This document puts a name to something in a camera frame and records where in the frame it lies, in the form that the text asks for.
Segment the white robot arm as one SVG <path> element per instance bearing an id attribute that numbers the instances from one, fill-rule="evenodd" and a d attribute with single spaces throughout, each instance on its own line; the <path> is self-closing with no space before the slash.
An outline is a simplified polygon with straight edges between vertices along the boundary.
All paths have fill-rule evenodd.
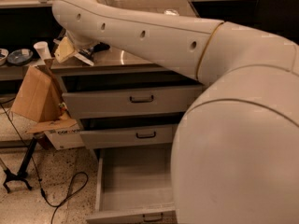
<path id="1" fill-rule="evenodd" d="M 103 42 L 203 84 L 172 146 L 178 224 L 299 224 L 295 43 L 113 0 L 54 0 L 52 12 L 78 49 Z"/>

